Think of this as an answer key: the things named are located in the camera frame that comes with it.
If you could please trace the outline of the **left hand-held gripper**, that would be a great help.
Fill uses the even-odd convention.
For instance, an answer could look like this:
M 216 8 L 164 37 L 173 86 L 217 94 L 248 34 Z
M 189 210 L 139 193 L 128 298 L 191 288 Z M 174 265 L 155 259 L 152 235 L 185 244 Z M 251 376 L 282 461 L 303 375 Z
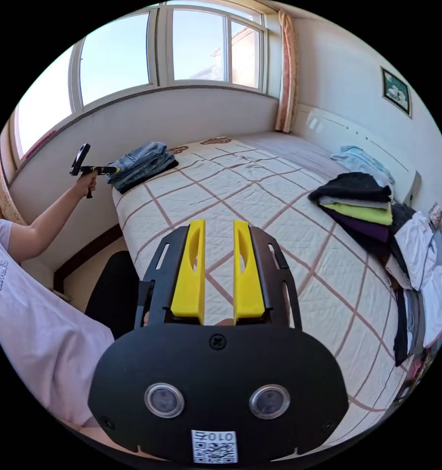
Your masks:
M 116 173 L 120 172 L 120 168 L 113 167 L 113 166 L 89 166 L 89 167 L 85 168 L 82 171 L 82 173 L 88 173 L 88 172 L 93 172 L 93 171 L 96 171 L 98 173 L 98 176 L 102 176 L 102 175 L 105 175 L 105 174 L 116 174 Z M 92 193 L 91 194 L 89 193 L 88 197 L 86 197 L 86 198 L 91 199 L 93 197 Z

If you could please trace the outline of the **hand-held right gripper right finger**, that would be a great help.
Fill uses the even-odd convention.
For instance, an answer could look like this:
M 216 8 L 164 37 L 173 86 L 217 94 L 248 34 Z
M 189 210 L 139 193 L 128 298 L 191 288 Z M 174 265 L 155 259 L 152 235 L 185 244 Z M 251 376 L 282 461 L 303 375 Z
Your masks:
M 265 304 L 248 222 L 233 221 L 233 323 L 261 319 Z

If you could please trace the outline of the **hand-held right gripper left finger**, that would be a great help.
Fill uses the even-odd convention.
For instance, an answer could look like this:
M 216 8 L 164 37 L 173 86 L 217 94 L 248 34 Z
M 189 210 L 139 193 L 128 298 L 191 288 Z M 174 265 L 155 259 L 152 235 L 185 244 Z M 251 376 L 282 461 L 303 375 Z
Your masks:
M 188 226 L 170 307 L 177 320 L 196 325 L 205 320 L 205 232 L 203 219 Z

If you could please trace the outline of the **person's left hand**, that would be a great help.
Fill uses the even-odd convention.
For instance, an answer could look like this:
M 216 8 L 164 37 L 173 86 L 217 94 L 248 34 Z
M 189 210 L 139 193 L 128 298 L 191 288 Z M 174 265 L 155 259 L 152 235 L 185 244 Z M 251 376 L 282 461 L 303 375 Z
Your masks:
M 82 173 L 80 175 L 73 188 L 78 199 L 88 197 L 88 194 L 91 194 L 95 190 L 97 176 L 98 173 L 96 171 Z

